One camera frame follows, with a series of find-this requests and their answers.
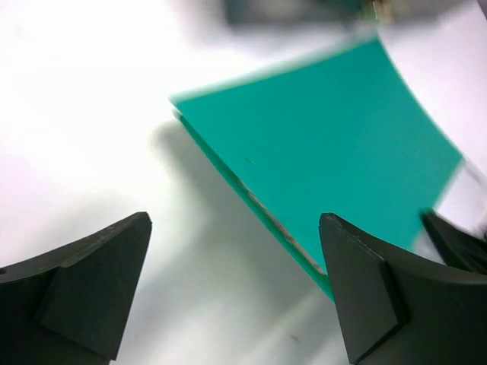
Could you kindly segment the green notebook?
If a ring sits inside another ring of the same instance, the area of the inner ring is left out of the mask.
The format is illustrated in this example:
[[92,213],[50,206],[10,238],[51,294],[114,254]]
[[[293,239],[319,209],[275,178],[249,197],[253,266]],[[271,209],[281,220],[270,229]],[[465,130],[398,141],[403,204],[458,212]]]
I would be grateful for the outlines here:
[[326,295],[321,214],[411,249],[419,211],[436,204],[463,159],[378,39],[170,100],[217,171]]

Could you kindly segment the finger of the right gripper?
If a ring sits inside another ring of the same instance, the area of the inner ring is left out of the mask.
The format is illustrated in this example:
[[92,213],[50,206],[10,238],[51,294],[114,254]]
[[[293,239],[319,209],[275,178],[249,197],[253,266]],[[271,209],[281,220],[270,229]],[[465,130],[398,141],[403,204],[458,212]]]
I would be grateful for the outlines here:
[[434,211],[420,214],[423,226],[446,265],[486,273],[486,237],[466,233]]

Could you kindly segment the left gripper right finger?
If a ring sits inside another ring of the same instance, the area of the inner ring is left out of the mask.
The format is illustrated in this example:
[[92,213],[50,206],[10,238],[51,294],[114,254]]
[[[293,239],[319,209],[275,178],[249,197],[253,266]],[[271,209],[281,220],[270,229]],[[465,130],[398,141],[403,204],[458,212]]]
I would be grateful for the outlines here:
[[484,364],[486,276],[430,261],[332,213],[319,233],[351,364]]

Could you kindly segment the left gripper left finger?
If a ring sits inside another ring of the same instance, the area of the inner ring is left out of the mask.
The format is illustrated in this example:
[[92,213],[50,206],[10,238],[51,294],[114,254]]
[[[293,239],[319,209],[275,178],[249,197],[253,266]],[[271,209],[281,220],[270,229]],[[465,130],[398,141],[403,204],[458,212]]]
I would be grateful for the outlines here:
[[134,213],[1,269],[3,364],[109,364],[117,358],[151,237]]

